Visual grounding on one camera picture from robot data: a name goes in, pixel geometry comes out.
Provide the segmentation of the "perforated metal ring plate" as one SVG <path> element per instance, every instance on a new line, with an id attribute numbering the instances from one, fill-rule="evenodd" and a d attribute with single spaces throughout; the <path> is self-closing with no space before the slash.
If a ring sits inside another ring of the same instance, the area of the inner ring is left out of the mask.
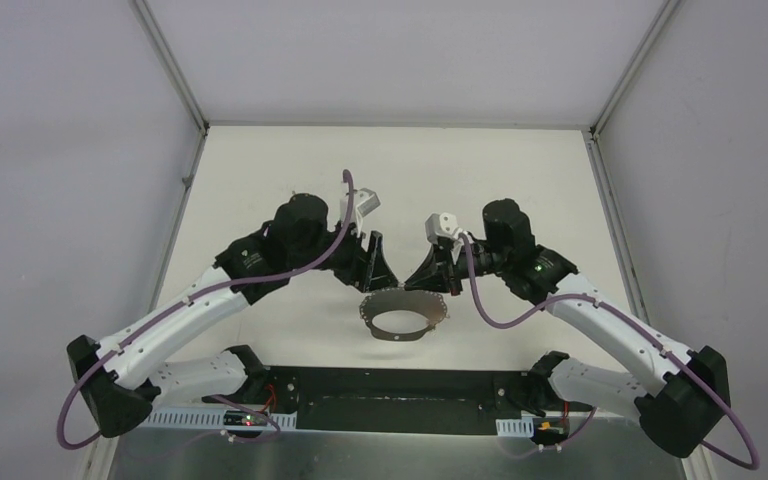
<path id="1" fill-rule="evenodd" d="M 412 332 L 385 330 L 376 324 L 382 315 L 409 312 L 424 319 L 423 327 Z M 381 341 L 412 342 L 434 331 L 448 318 L 448 307 L 439 293 L 423 290 L 388 288 L 371 292 L 359 305 L 359 315 L 371 335 Z"/>

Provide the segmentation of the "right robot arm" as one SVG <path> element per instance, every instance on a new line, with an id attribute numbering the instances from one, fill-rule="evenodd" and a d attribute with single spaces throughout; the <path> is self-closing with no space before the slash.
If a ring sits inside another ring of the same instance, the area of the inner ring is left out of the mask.
<path id="1" fill-rule="evenodd" d="M 451 213 L 430 215 L 430 250 L 406 289 L 458 295 L 468 285 L 479 315 L 497 329 L 513 328 L 541 311 L 552 315 L 623 369 L 550 352 L 527 373 L 533 405 L 550 410 L 567 401 L 604 409 L 636 422 L 656 446 L 678 458 L 701 446 L 731 407 L 723 355 L 710 346 L 694 350 L 614 306 L 575 264 L 537 243 L 529 217 L 514 200 L 488 203 L 482 220 L 485 235 L 477 238 Z M 485 275 L 500 278 L 531 309 L 508 322 L 492 319 L 477 286 Z"/>

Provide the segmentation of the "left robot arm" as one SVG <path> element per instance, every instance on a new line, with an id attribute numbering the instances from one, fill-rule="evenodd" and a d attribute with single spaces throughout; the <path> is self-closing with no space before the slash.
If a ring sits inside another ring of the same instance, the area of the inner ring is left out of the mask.
<path id="1" fill-rule="evenodd" d="M 211 395 L 257 402 L 265 390 L 263 368 L 245 346 L 211 357 L 173 362 L 170 357 L 219 321 L 242 312 L 310 270 L 330 271 L 361 293 L 398 280 L 383 258 L 383 236 L 365 234 L 363 220 L 380 205 L 366 188 L 341 201 L 335 228 L 328 206 L 295 194 L 273 219 L 232 241 L 188 287 L 166 304 L 100 340 L 73 339 L 66 352 L 75 385 L 67 400 L 82 397 L 105 438 L 139 426 L 156 409 Z"/>

